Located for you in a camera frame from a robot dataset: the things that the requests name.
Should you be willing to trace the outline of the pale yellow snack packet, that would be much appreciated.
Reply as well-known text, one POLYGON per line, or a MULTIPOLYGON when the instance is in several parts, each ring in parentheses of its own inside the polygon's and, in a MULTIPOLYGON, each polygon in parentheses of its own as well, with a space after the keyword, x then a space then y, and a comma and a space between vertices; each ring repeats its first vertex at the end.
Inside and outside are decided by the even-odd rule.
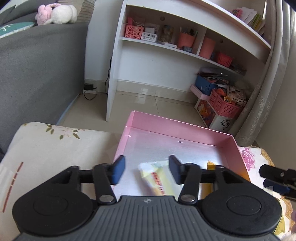
POLYGON ((178 197, 181 188, 175 183, 168 161, 140 163, 138 170, 154 195, 178 197))

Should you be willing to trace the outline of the orange yellow snack packet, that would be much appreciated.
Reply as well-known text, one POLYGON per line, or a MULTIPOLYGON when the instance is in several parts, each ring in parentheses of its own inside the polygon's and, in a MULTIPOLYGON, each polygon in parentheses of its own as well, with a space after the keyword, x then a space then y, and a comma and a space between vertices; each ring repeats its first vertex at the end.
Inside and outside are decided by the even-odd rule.
POLYGON ((207 168, 201 170, 198 200, 205 199, 209 194, 226 185, 224 171, 226 171, 224 166, 208 161, 207 168))

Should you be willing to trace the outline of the pink cardboard box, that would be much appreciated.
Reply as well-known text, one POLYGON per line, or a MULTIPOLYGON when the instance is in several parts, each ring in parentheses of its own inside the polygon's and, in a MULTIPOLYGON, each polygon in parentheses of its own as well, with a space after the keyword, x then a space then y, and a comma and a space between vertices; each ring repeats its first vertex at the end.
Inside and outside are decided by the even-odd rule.
POLYGON ((232 135, 157 115, 132 111, 127 119, 115 156, 125 156, 125 171, 114 187, 123 195, 151 196, 140 176, 141 163, 168 161, 175 155, 182 163, 202 169, 212 162, 249 179, 238 145, 232 135))

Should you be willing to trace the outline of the white printed storage box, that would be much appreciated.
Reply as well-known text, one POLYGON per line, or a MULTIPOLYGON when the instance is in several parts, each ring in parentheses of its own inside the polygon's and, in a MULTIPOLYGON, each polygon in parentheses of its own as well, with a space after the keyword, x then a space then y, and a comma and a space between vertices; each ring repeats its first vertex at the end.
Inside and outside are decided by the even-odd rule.
POLYGON ((194 109, 209 129, 227 133, 234 123, 234 119, 218 115, 206 100, 198 99, 194 109))

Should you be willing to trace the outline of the pink floor basket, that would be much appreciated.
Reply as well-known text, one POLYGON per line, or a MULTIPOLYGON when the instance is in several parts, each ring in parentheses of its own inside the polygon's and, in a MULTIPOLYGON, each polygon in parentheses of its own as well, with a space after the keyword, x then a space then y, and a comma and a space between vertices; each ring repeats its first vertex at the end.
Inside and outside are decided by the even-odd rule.
POLYGON ((208 101, 212 108, 217 112, 218 115, 228 117, 228 118, 237 118, 241 111, 242 107, 232 105, 226 102, 222 97, 217 93, 216 89, 213 89, 208 101))

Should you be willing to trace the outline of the black power adapter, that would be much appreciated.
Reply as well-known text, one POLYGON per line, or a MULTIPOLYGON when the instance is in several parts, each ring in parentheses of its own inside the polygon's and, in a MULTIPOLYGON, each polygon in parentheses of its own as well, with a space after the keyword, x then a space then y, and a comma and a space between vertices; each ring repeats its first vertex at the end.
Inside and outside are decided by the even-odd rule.
POLYGON ((88 90, 93 91, 93 90, 96 89, 96 87, 91 83, 85 83, 83 89, 86 90, 86 91, 88 91, 88 90))

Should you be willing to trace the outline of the red small basket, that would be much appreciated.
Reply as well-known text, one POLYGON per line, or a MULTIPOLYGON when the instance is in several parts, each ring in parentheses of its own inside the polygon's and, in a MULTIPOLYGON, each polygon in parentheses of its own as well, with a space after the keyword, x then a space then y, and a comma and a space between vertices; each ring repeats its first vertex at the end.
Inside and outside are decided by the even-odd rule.
POLYGON ((224 67, 230 67, 232 61, 233 61, 233 58, 226 55, 226 54, 223 54, 221 52, 217 52, 216 55, 215 55, 215 61, 224 66, 224 67))

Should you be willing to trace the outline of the salmon cup right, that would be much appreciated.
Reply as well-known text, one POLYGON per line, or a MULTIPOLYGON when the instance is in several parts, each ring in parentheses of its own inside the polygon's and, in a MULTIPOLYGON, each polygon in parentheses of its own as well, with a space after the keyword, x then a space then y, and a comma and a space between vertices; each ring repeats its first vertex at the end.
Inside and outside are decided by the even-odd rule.
POLYGON ((210 38, 205 37, 199 52, 199 56, 205 59, 210 59, 216 42, 210 38))

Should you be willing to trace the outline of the white bookshelf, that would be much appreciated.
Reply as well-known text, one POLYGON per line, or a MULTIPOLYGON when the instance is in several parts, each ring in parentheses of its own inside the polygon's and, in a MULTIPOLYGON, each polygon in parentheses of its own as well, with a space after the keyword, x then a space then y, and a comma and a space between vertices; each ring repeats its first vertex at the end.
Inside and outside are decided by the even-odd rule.
POLYGON ((271 44, 231 11, 249 8, 260 15, 264 7, 264 1, 122 1, 112 53, 107 116, 111 115, 117 91, 192 102, 190 87, 202 68, 219 70, 233 80, 256 83, 271 44), (172 29, 170 44, 126 38, 129 19, 155 25, 158 35, 172 29), (180 32, 195 37, 192 48, 177 47, 180 32), (205 37, 216 42, 210 59, 199 56, 205 37), (233 58, 230 67, 215 61, 217 52, 233 58))

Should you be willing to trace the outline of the salmon cup left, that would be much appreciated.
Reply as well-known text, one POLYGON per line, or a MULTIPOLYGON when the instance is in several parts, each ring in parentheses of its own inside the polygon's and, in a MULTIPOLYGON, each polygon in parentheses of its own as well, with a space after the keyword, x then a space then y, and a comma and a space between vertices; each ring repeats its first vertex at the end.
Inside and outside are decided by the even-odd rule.
POLYGON ((194 36, 180 32, 178 37, 177 47, 180 49, 182 49, 183 47, 192 48, 194 41, 195 41, 194 36))

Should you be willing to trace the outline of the white labelled box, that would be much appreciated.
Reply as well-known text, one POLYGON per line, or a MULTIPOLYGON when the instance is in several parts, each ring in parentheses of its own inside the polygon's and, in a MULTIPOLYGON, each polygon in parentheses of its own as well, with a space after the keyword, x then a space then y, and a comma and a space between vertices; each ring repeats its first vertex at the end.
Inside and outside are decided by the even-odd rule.
POLYGON ((152 34, 149 32, 142 32, 141 40, 155 43, 157 40, 157 34, 152 34))

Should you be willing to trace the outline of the pink perforated pen basket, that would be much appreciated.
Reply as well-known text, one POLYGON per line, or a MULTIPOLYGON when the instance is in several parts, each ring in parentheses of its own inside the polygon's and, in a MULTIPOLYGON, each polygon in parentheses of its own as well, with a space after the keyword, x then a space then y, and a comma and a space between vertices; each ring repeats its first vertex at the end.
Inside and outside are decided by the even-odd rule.
POLYGON ((125 27, 125 37, 140 40, 142 37, 143 31, 144 31, 144 27, 127 24, 125 27))

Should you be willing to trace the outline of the beige curtain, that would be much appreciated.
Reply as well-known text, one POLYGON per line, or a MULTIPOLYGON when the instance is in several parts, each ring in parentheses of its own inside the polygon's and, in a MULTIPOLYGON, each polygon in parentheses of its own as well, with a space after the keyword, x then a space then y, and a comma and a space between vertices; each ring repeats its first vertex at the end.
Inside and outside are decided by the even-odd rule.
POLYGON ((250 146, 265 124, 280 90, 295 27, 295 6, 291 1, 270 1, 271 51, 246 107, 229 133, 238 146, 250 146))

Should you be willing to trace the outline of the pink white plush toy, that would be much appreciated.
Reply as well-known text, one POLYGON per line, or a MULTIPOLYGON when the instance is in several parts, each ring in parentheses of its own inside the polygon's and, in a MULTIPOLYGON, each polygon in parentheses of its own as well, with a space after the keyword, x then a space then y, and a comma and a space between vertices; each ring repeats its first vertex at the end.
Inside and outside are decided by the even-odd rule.
POLYGON ((37 25, 73 24, 77 21, 77 9, 73 5, 48 4, 40 5, 35 16, 37 25))

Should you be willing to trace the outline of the teal cushion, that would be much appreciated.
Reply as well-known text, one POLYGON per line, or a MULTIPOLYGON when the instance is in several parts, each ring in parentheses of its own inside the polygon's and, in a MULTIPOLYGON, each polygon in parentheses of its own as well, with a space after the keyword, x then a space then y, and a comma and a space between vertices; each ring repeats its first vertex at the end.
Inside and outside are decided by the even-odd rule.
POLYGON ((7 37, 9 35, 22 32, 24 30, 30 29, 34 27, 34 22, 21 22, 21 23, 13 23, 7 24, 0 28, 0 38, 7 37))

